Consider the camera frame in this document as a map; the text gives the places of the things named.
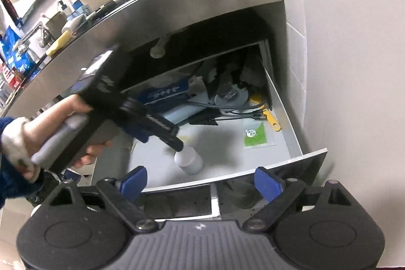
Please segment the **person's left hand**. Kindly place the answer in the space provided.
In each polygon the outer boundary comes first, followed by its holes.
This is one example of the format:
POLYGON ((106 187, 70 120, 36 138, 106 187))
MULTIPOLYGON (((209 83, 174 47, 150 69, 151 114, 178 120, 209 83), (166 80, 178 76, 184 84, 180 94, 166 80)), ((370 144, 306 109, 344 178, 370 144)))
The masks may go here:
POLYGON ((67 97, 37 118, 23 125, 23 142, 35 167, 55 175, 84 166, 83 158, 96 158, 100 152, 89 151, 93 145, 107 147, 117 128, 101 116, 90 113, 80 97, 67 97))

